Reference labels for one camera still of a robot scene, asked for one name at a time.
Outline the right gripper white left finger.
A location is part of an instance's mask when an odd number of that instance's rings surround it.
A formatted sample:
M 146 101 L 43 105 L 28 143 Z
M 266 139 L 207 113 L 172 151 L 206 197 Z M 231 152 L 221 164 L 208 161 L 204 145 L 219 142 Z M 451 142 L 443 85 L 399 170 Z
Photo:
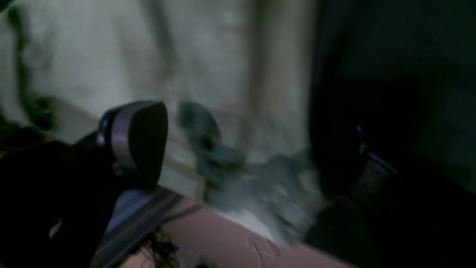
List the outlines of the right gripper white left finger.
M 139 101 L 75 144 L 1 159 L 1 267 L 89 267 L 122 193 L 157 186 L 167 136 L 165 104 Z

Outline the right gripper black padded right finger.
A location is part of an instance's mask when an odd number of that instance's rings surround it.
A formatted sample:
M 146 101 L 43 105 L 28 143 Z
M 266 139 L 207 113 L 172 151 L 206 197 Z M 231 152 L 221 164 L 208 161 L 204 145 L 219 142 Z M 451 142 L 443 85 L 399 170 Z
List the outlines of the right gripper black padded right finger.
M 331 204 L 305 244 L 360 268 L 474 268 L 475 194 L 419 159 L 386 159 L 359 124 L 320 159 Z

